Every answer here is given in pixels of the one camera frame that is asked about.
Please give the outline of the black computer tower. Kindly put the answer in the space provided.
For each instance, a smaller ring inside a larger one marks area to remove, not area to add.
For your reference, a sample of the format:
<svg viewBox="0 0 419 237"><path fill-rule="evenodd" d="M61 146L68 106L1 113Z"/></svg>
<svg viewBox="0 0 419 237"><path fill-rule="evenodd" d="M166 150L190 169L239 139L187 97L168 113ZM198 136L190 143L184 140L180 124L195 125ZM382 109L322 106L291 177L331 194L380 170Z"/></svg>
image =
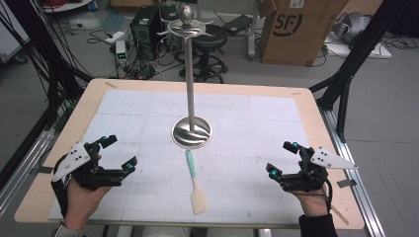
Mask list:
<svg viewBox="0 0 419 237"><path fill-rule="evenodd" d="M161 40L158 33L162 31L159 8L141 6L129 26L138 56L144 60L155 60L157 44Z"/></svg>

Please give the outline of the teal handled cream spatula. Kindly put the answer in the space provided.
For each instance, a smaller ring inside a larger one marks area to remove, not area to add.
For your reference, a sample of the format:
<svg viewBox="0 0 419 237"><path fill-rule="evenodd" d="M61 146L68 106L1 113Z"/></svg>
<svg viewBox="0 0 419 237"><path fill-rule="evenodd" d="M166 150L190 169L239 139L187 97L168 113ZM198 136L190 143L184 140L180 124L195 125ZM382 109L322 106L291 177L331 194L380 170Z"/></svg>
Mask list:
<svg viewBox="0 0 419 237"><path fill-rule="evenodd" d="M208 200L205 192L200 188L196 175L194 157L191 150L186 151L186 158L191 174L194 189L191 193L191 202L194 214L203 213L208 209Z"/></svg>

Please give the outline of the metal utensil stand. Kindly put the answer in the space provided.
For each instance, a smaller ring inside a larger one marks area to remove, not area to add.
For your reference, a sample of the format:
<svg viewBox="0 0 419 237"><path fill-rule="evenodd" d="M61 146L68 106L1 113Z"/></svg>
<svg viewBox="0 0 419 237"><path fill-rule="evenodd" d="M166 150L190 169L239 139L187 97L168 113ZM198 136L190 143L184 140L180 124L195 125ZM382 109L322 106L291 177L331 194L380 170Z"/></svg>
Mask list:
<svg viewBox="0 0 419 237"><path fill-rule="evenodd" d="M194 19L194 11L189 5L179 10L179 19L169 21L160 36L173 35L184 40L185 79L187 87L188 115L178 119L172 127L172 139L180 147L193 150L204 147L213 135L210 123L195 115L195 93L193 77L192 39L206 34L206 25Z"/></svg>

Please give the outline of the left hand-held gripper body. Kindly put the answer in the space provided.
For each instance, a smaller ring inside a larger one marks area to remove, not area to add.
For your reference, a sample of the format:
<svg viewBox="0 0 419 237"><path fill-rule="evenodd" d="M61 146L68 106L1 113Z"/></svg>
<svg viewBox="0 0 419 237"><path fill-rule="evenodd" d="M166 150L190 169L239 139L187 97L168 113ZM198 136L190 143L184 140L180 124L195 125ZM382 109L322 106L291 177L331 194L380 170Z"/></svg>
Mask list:
<svg viewBox="0 0 419 237"><path fill-rule="evenodd" d="M124 178L131 174L125 173L122 168L104 169L99 165L100 150L86 150L84 144L76 142L56 163L51 179L55 192L65 190L71 178L80 187L95 191L100 187L119 187Z"/></svg>

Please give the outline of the black round stool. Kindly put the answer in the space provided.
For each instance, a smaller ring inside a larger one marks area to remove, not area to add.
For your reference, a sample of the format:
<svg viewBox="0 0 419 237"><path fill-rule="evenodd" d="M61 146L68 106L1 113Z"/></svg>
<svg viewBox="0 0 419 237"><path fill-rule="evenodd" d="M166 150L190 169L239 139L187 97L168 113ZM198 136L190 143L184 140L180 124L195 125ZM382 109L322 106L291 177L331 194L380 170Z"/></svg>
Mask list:
<svg viewBox="0 0 419 237"><path fill-rule="evenodd" d="M227 42L227 33L221 26L207 25L207 36L198 36L192 40L193 46L193 76L196 82L217 78L223 84L222 73L228 67L213 52L223 53L221 48Z"/></svg>

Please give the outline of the brown cardboard box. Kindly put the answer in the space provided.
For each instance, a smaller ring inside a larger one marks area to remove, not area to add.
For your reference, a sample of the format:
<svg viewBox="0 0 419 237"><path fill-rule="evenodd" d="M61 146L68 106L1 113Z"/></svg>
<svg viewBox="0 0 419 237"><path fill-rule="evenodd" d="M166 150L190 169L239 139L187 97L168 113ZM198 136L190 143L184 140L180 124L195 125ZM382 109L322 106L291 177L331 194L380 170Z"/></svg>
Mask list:
<svg viewBox="0 0 419 237"><path fill-rule="evenodd" d="M349 0L262 0L261 62L311 66Z"/></svg>

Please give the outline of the aluminium rail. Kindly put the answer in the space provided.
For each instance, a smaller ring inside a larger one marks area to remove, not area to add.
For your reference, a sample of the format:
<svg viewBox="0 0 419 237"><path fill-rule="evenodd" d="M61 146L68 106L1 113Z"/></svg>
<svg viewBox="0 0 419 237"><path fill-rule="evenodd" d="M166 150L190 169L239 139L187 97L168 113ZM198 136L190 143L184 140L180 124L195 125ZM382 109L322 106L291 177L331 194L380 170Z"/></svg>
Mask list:
<svg viewBox="0 0 419 237"><path fill-rule="evenodd" d="M320 114L328 129L331 141L338 155L353 162L353 156L346 142L342 142L337 131L337 119L332 111L324 111L319 109ZM386 237L378 219L377 213L365 188L364 182L358 170L345 170L345 175L349 180L354 180L356 184L351 187L357 202L358 208L361 211L362 217L365 221L370 237Z"/></svg>
<svg viewBox="0 0 419 237"><path fill-rule="evenodd" d="M29 141L29 148L23 152L23 159L12 172L10 179L0 189L0 218L6 213L19 189L23 186L31 172L39 166L41 158L55 138L53 129L43 130Z"/></svg>

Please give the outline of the person's right hand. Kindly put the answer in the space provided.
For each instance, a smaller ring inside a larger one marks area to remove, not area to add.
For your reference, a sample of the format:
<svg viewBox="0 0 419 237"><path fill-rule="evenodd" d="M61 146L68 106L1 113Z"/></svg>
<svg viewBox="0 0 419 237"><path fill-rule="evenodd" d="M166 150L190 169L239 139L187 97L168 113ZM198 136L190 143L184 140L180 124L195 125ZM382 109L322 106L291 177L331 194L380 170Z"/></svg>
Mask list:
<svg viewBox="0 0 419 237"><path fill-rule="evenodd" d="M293 191L293 195L298 199L305 216L318 217L329 213L323 188L310 192Z"/></svg>

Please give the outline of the white power strip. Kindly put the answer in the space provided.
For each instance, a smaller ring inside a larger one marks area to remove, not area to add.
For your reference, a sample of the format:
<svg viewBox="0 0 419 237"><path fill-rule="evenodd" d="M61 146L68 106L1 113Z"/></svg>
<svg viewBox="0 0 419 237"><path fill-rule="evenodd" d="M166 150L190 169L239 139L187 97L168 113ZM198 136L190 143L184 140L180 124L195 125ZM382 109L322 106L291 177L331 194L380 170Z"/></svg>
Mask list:
<svg viewBox="0 0 419 237"><path fill-rule="evenodd" d="M113 35L111 35L110 37L107 37L105 39L106 43L114 43L116 40L119 40L121 37L123 37L125 35L124 32L116 32Z"/></svg>

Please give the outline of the white round table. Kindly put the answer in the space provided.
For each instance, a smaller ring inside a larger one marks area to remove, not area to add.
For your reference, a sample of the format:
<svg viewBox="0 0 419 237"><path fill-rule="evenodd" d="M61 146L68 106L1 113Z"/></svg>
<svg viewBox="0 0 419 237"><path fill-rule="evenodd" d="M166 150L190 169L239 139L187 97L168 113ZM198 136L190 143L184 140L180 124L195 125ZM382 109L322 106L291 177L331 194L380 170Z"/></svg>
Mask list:
<svg viewBox="0 0 419 237"><path fill-rule="evenodd" d="M42 9L47 13L64 12L87 6L92 1L93 0L80 0L79 2L71 2L70 0L65 0L63 4L58 4L57 6L49 4L42 5Z"/></svg>

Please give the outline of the thin wooden strip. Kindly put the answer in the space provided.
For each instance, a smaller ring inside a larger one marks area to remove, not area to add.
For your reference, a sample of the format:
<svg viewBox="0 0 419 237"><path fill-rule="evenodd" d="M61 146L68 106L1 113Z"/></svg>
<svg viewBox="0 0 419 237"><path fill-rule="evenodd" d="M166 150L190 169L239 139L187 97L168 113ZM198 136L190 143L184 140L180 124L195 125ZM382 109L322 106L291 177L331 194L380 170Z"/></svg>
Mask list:
<svg viewBox="0 0 419 237"><path fill-rule="evenodd" d="M346 217L347 210L345 208L336 207L335 205L331 205L331 210L341 219L343 223L346 225L350 224L349 219Z"/></svg>

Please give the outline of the black flat device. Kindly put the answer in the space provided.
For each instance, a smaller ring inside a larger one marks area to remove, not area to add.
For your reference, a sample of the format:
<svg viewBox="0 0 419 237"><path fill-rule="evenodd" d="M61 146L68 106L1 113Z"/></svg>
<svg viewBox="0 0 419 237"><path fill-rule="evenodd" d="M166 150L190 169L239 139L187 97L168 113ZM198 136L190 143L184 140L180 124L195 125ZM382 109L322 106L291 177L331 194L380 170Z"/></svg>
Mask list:
<svg viewBox="0 0 419 237"><path fill-rule="evenodd" d="M224 24L223 29L230 35L236 35L245 30L251 23L251 18L246 15L240 15L235 19Z"/></svg>

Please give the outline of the white panel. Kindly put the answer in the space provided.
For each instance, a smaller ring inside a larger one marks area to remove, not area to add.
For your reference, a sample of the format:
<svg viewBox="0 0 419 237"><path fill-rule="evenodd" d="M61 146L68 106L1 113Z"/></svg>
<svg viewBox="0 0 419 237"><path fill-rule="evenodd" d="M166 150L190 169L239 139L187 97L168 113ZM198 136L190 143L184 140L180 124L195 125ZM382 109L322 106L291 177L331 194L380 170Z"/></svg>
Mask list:
<svg viewBox="0 0 419 237"><path fill-rule="evenodd" d="M15 34L25 42L30 41L5 1L0 0L0 63L7 63L22 49Z"/></svg>

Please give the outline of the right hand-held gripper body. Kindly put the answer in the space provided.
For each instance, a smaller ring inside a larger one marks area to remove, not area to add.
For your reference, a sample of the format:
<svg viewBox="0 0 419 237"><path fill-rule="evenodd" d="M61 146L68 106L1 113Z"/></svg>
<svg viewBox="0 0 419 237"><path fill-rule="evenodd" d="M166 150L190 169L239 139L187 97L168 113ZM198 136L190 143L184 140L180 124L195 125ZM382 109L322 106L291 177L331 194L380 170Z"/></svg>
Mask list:
<svg viewBox="0 0 419 237"><path fill-rule="evenodd" d="M284 191L315 191L323 187L328 180L327 169L358 169L358 166L336 155L334 152L319 147L299 147L300 171L296 174L282 175L280 183Z"/></svg>

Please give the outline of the white flat board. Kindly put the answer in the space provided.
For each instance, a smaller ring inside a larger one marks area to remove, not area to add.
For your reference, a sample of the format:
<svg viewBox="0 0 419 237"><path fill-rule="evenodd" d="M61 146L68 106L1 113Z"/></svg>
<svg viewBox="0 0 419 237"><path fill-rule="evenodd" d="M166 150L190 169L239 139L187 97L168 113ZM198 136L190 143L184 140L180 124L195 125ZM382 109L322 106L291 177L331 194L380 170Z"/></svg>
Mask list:
<svg viewBox="0 0 419 237"><path fill-rule="evenodd" d="M327 46L329 55L347 57L351 52L350 46L334 35L329 35L324 44ZM370 53L369 58L390 59L391 53L379 42Z"/></svg>

